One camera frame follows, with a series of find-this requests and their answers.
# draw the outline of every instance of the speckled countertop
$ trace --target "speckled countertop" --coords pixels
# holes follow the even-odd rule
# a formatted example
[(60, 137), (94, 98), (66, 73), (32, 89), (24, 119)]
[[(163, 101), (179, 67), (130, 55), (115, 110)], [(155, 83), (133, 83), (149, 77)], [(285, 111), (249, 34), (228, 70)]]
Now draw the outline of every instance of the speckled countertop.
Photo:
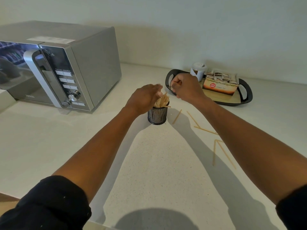
[[(95, 112), (17, 102), (0, 114), (0, 192), (18, 198), (52, 174), (125, 105), (136, 88), (164, 84), (169, 69), (122, 64), (122, 79)], [(244, 79), (254, 100), (226, 107), (305, 153), (305, 85)], [(91, 220), (118, 229), (286, 229), (275, 207), (217, 147), (217, 135), (190, 104), (170, 96), (168, 120), (150, 125), (140, 116), (125, 137), (91, 203)], [(176, 123), (171, 123), (182, 109)]]

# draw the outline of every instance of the shirt sleeve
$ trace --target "shirt sleeve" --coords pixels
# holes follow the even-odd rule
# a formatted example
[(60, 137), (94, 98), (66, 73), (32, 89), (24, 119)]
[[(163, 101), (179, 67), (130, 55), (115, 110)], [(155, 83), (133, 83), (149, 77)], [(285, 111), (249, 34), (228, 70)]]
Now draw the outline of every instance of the shirt sleeve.
[(307, 229), (307, 185), (279, 201), (276, 211), (288, 230)]
[(65, 177), (50, 176), (0, 217), (0, 229), (82, 229), (90, 216), (84, 191)]

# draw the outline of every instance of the fist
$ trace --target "fist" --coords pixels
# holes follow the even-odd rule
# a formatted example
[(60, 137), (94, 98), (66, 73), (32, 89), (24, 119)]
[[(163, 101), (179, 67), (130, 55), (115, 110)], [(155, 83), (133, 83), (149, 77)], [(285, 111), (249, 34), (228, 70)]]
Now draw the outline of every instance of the fist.
[(172, 90), (177, 94), (177, 98), (181, 98), (188, 103), (194, 104), (201, 98), (206, 98), (197, 77), (190, 73), (180, 73), (171, 81)]
[(138, 88), (129, 98), (126, 106), (136, 111), (137, 115), (148, 112), (155, 102), (163, 96), (162, 85), (145, 85)]

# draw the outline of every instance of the mesh pencil holder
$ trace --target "mesh pencil holder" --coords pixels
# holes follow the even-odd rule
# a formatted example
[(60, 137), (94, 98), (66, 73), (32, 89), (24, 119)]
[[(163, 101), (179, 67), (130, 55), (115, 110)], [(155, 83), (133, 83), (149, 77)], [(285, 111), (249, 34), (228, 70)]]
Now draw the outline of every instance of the mesh pencil holder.
[(167, 107), (153, 107), (148, 111), (148, 121), (154, 125), (161, 125), (166, 122)]

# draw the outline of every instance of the microwave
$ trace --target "microwave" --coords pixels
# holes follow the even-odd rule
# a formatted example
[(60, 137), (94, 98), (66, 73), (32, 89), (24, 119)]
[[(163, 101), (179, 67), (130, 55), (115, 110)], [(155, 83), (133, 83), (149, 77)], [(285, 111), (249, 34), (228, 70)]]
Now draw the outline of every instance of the microwave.
[(91, 111), (121, 76), (114, 27), (0, 26), (0, 89), (15, 99)]

